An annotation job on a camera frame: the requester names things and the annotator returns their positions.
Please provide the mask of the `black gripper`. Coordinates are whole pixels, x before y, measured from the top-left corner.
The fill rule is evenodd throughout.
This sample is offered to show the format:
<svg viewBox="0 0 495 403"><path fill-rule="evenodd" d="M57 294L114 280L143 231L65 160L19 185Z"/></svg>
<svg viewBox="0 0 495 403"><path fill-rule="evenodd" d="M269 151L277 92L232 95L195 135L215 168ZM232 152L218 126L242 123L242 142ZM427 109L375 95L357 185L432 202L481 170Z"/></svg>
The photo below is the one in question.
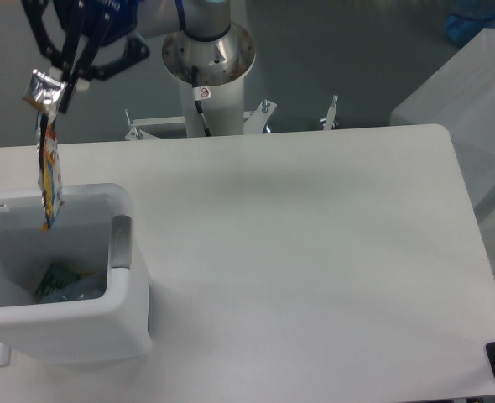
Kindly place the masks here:
<svg viewBox="0 0 495 403"><path fill-rule="evenodd" d="M60 113L68 112L80 80L107 81L149 57L148 46L131 35L137 27L138 1L55 1L56 16L65 31L62 50L55 47L44 25L43 16L49 3L21 1L40 54L62 70L66 87ZM121 38L126 42L120 58L105 65L93 64L100 48Z"/></svg>

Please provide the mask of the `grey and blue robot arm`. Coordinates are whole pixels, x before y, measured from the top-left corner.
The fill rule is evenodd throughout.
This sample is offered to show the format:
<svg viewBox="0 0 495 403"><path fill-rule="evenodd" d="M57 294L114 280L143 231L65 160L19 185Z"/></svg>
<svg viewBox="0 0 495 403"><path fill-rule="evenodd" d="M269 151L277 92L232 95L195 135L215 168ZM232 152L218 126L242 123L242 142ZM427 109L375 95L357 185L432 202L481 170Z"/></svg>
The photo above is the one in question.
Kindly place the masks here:
<svg viewBox="0 0 495 403"><path fill-rule="evenodd" d="M147 59L145 39L167 36L164 63L192 86L220 86L255 61L250 33L229 1L24 1L40 54L23 98L47 116L66 113L80 83L107 81Z"/></svg>

